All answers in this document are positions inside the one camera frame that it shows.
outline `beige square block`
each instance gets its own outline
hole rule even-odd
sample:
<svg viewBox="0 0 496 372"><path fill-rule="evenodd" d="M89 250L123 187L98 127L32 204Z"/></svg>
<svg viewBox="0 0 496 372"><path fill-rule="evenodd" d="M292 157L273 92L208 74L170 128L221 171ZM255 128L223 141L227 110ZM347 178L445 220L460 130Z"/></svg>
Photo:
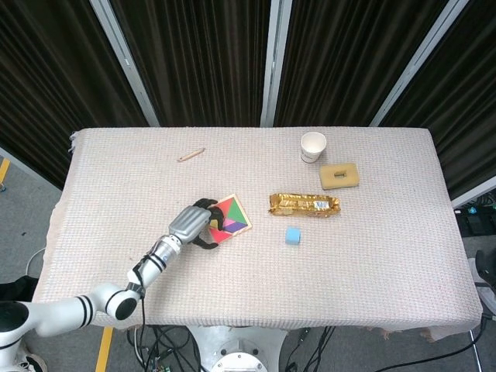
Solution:
<svg viewBox="0 0 496 372"><path fill-rule="evenodd" d="M360 183L357 166L354 163L322 165L320 182L324 190L349 188Z"/></svg>

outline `tangram puzzle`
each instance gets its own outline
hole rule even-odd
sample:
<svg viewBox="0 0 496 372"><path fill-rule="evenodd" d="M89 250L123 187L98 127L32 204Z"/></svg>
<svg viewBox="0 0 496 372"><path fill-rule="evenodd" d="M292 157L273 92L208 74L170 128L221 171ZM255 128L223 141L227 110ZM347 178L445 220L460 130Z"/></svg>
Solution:
<svg viewBox="0 0 496 372"><path fill-rule="evenodd" d="M217 221L210 222L210 233L215 242L221 243L251 229L251 223L235 194L224 198L215 206L219 207L224 215L224 230L218 229Z"/></svg>

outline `yellow floor stripe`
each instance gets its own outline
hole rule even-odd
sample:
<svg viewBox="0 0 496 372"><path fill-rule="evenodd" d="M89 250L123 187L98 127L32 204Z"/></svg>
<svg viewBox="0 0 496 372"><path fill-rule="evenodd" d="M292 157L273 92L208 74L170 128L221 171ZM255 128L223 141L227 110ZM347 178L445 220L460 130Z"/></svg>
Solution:
<svg viewBox="0 0 496 372"><path fill-rule="evenodd" d="M107 359L109 358L113 330L112 327L105 327L103 329L102 342L100 343L100 352L98 353L95 372L105 372L107 369Z"/></svg>
<svg viewBox="0 0 496 372"><path fill-rule="evenodd" d="M3 158L2 165L0 165L0 184L5 180L5 175L10 165L10 160Z"/></svg>

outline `gold foil package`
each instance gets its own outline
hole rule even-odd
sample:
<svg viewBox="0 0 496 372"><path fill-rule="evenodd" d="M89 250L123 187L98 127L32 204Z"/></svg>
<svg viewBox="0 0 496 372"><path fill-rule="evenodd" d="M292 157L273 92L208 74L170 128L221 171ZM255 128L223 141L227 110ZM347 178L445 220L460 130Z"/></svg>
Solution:
<svg viewBox="0 0 496 372"><path fill-rule="evenodd" d="M339 213L339 199L326 195L272 194L269 212L273 215L329 217Z"/></svg>

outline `wooden stick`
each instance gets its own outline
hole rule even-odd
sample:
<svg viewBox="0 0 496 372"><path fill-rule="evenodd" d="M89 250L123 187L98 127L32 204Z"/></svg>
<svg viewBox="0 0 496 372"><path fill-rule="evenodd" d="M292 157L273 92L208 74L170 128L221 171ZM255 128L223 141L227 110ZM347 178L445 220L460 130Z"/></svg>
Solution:
<svg viewBox="0 0 496 372"><path fill-rule="evenodd" d="M192 157L196 157L197 155L201 154L203 151L205 151L205 148L193 151L192 153L189 153L188 155L185 155L183 157L180 157L177 159L177 161L180 163L181 161L186 161L188 159L191 159Z"/></svg>

